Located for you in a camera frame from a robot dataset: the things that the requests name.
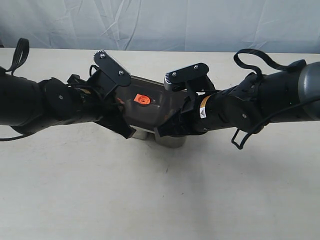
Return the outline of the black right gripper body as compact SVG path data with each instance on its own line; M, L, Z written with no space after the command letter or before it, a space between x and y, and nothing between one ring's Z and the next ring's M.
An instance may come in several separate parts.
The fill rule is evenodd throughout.
M258 133L271 115L300 103L301 70L289 68L269 75L249 73L228 89L188 95L183 105L155 131L161 137L199 136L208 131L237 128Z

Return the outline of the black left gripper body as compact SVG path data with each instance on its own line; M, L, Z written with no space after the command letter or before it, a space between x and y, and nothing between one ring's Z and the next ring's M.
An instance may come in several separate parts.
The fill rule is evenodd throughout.
M68 83L54 77L42 80L41 129L92 122L131 138L136 130L123 117L123 105L116 98L118 86L103 73L93 74L87 81L75 74Z

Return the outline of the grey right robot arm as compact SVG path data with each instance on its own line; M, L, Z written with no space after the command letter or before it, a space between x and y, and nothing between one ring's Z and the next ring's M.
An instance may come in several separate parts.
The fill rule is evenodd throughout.
M273 123L320 119L320 64L297 71L264 75L250 73L236 86L209 91L184 105L155 131L161 136L184 137L237 128L257 134Z

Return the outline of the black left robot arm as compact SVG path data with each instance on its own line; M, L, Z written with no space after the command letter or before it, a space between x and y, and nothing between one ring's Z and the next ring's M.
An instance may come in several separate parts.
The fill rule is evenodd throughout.
M0 76L0 124L19 133L17 140L53 126L95 123L126 139L136 129L123 116L124 105L103 84L112 81L91 65L87 81L72 74L66 83L51 77L35 82L9 74Z

